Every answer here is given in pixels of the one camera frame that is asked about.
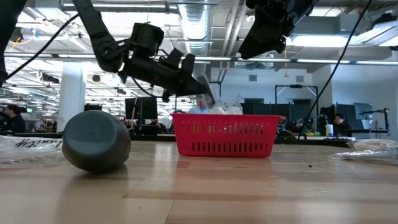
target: wooden tabletop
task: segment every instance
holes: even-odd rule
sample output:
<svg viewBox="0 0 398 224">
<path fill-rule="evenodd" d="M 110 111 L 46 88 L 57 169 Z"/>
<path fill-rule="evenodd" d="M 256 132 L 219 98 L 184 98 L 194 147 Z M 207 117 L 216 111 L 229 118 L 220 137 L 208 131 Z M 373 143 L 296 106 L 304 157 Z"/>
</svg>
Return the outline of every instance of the wooden tabletop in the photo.
<svg viewBox="0 0 398 224">
<path fill-rule="evenodd" d="M 181 157 L 172 142 L 134 142 L 112 174 L 66 161 L 2 168 L 1 223 L 398 223 L 398 167 L 331 157 L 343 151 L 276 145 L 269 159 Z"/>
</svg>

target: white column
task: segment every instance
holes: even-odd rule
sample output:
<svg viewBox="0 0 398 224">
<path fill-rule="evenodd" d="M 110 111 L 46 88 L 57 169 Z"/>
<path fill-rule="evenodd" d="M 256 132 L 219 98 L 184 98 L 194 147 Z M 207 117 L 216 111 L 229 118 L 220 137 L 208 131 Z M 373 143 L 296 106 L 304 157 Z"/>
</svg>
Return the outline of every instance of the white column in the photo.
<svg viewBox="0 0 398 224">
<path fill-rule="evenodd" d="M 72 117 L 84 111 L 87 76 L 83 66 L 83 62 L 63 63 L 57 132 L 63 131 Z"/>
</svg>

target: ductwork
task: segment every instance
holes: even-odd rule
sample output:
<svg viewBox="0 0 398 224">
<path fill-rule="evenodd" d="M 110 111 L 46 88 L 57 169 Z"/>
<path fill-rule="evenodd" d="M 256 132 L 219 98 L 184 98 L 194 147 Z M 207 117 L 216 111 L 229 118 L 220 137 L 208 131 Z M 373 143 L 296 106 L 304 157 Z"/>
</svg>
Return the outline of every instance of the ductwork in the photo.
<svg viewBox="0 0 398 224">
<path fill-rule="evenodd" d="M 188 53 L 193 55 L 208 55 L 210 36 L 210 6 L 201 4 L 182 4 L 178 6 L 182 17 L 182 32 L 188 40 L 203 40 L 203 42 L 187 42 Z M 196 63 L 194 76 L 204 75 L 206 64 Z"/>
</svg>

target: red basket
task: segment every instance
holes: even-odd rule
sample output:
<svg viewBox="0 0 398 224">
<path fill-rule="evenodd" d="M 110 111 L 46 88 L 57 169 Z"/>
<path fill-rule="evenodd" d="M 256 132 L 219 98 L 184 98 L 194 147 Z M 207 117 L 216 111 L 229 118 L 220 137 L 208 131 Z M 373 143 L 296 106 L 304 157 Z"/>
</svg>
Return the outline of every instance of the red basket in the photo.
<svg viewBox="0 0 398 224">
<path fill-rule="evenodd" d="M 173 114 L 183 156 L 269 157 L 279 116 Z"/>
</svg>

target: black cable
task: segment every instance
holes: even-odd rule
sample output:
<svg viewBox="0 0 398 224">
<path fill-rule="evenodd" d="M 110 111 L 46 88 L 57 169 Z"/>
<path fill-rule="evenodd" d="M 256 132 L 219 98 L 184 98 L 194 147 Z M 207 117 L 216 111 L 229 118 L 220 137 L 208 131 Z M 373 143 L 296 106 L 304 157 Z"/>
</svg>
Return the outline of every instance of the black cable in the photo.
<svg viewBox="0 0 398 224">
<path fill-rule="evenodd" d="M 328 81 L 326 82 L 325 86 L 322 88 L 321 92 L 320 92 L 319 95 L 317 96 L 317 99 L 315 100 L 314 104 L 312 105 L 312 107 L 311 107 L 311 109 L 310 109 L 310 112 L 308 113 L 306 119 L 304 120 L 303 127 L 305 127 L 305 125 L 306 125 L 308 119 L 309 119 L 310 116 L 311 116 L 311 113 L 312 113 L 313 109 L 315 108 L 315 105 L 317 105 L 317 103 L 318 103 L 318 101 L 319 101 L 319 98 L 322 96 L 322 93 L 325 91 L 326 87 L 329 85 L 331 79 L 332 79 L 333 76 L 335 75 L 335 73 L 336 73 L 336 71 L 337 71 L 337 68 L 338 68 L 338 66 L 339 66 L 339 64 L 340 64 L 340 62 L 341 62 L 341 60 L 343 59 L 343 57 L 344 57 L 344 55 L 345 55 L 345 53 L 346 53 L 346 51 L 347 51 L 347 48 L 348 48 L 348 46 L 349 46 L 349 42 L 350 42 L 351 39 L 353 38 L 356 28 L 358 27 L 359 23 L 361 22 L 363 16 L 365 15 L 365 12 L 368 10 L 368 8 L 369 8 L 369 6 L 371 5 L 372 1 L 373 1 L 373 0 L 369 0 L 369 1 L 368 1 L 368 3 L 367 3 L 367 5 L 365 6 L 365 8 L 363 9 L 361 15 L 359 15 L 359 18 L 358 18 L 358 20 L 357 20 L 356 23 L 355 23 L 354 29 L 351 31 L 351 33 L 350 33 L 350 35 L 349 35 L 349 37 L 348 37 L 347 43 L 346 43 L 346 45 L 345 45 L 345 47 L 344 47 L 344 50 L 343 50 L 343 52 L 341 53 L 341 56 L 340 56 L 340 58 L 339 58 L 338 61 L 337 61 L 337 64 L 336 64 L 336 66 L 335 66 L 335 69 L 333 69 L 333 71 L 332 71 L 332 73 L 331 73 L 331 75 L 330 75 Z M 300 130 L 300 134 L 298 134 L 298 139 L 300 139 L 301 135 L 303 134 L 303 130 L 304 130 L 303 128 Z"/>
<path fill-rule="evenodd" d="M 69 23 L 71 23 L 71 21 L 73 21 L 77 17 L 78 17 L 78 14 L 72 16 L 69 20 L 67 20 L 66 23 L 64 23 L 59 28 L 59 30 L 51 37 L 51 39 L 33 57 L 31 57 L 29 60 L 27 60 L 25 63 L 23 63 L 20 67 L 15 69 L 11 74 L 9 74 L 7 79 L 10 79 L 11 77 L 13 77 L 16 73 L 21 71 L 26 65 L 28 65 L 33 60 L 35 60 L 41 53 L 43 53 L 43 51 L 45 51 L 45 49 L 47 49 L 47 47 L 49 47 L 49 45 L 55 40 L 55 38 L 57 38 L 57 36 L 61 33 L 61 31 L 64 30 L 64 28 L 66 28 L 66 26 L 68 26 Z"/>
<path fill-rule="evenodd" d="M 138 88 L 143 91 L 144 93 L 146 93 L 147 95 L 154 97 L 154 98 L 161 98 L 161 96 L 155 96 L 152 93 L 149 93 L 148 91 L 146 91 L 142 86 L 140 86 L 140 84 L 138 84 L 137 80 L 133 77 L 131 77 L 132 80 L 134 81 L 134 83 L 138 86 Z"/>
</svg>

